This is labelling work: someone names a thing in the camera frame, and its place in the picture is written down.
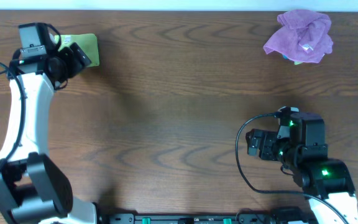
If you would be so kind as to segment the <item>green microfiber cloth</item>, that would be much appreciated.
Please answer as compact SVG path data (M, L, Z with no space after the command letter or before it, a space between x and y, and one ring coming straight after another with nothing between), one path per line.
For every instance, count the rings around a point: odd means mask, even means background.
M69 47L72 43L76 43L91 60L89 67L99 66L98 40L95 34L66 34L60 37L62 43L59 50ZM59 36L55 35L54 38L57 43Z

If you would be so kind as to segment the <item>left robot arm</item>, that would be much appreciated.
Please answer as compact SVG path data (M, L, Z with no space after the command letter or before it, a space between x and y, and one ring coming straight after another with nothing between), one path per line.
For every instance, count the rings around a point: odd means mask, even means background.
M63 82L99 65L96 40L34 47L11 60L7 134L0 151L0 212L7 223L98 223L96 205L73 196L70 181L49 158L48 116Z

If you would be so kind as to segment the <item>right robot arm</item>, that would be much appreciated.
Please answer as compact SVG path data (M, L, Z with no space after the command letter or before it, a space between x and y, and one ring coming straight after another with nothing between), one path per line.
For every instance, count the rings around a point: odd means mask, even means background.
M319 223L358 223L356 189L345 163L328 157L324 128L253 129L247 153L280 162L306 197Z

